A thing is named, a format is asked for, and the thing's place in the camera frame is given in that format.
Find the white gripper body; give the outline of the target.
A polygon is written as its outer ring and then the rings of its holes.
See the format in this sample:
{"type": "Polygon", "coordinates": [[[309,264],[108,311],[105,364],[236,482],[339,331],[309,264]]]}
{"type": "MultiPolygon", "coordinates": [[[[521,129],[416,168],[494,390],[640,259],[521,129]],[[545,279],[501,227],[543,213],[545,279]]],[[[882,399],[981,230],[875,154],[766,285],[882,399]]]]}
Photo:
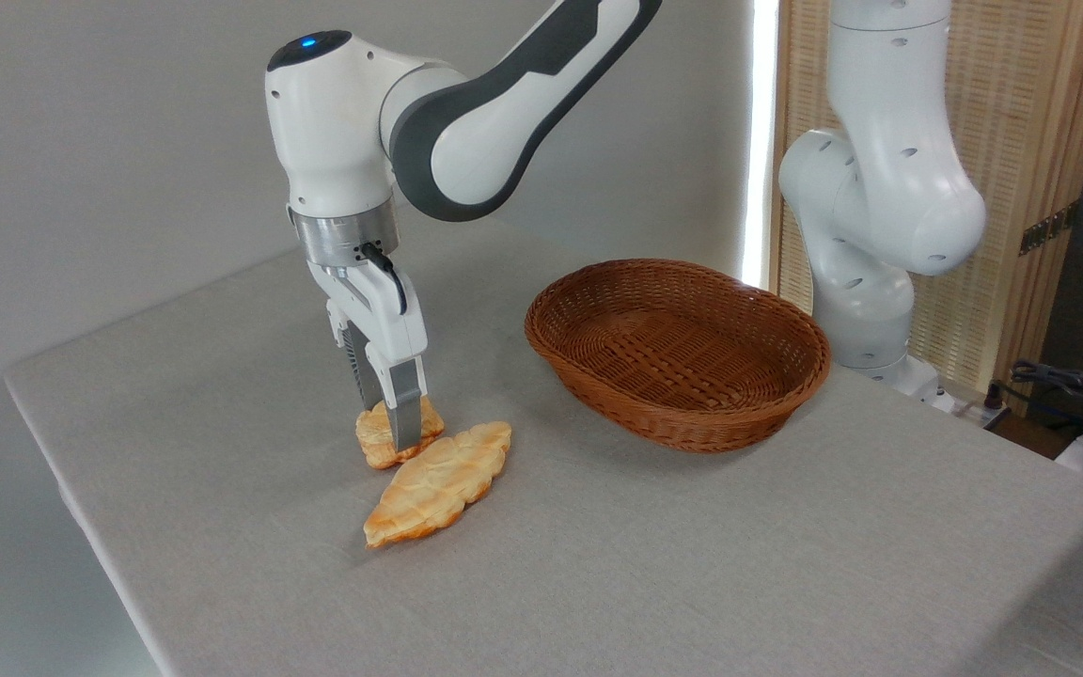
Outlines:
{"type": "Polygon", "coordinates": [[[336,336],[352,323],[388,365],[425,354],[425,317],[407,276],[386,273],[373,262],[353,266],[310,262],[306,266],[327,295],[326,311],[336,336]]]}

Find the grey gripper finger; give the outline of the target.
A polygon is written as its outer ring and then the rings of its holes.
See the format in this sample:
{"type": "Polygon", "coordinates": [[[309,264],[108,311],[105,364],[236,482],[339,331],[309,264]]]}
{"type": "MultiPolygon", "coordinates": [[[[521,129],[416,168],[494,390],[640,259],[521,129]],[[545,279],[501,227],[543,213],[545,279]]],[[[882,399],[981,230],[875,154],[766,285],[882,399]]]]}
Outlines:
{"type": "Polygon", "coordinates": [[[370,364],[366,352],[369,339],[332,299],[327,301],[327,314],[336,343],[344,350],[348,356],[364,408],[373,411],[379,402],[383,401],[383,391],[378,380],[378,374],[370,364]]]}
{"type": "Polygon", "coordinates": [[[425,364],[420,355],[391,363],[377,348],[367,348],[367,406],[381,401],[395,451],[412,450],[421,441],[427,394],[425,364]]]}

